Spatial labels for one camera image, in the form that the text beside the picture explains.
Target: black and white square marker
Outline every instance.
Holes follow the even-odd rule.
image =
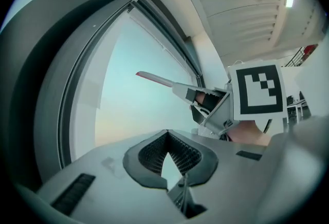
[[[283,112],[282,89],[276,65],[238,69],[236,76],[241,115]]]

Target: table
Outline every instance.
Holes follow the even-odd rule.
[[[302,104],[305,103],[305,99],[303,100],[298,100],[290,105],[287,106],[287,109],[288,108],[296,108],[296,117],[297,117],[297,123],[299,123],[299,117],[298,117],[298,107],[300,107],[300,112],[301,112],[301,117],[304,116],[303,114],[303,107],[302,107]]]

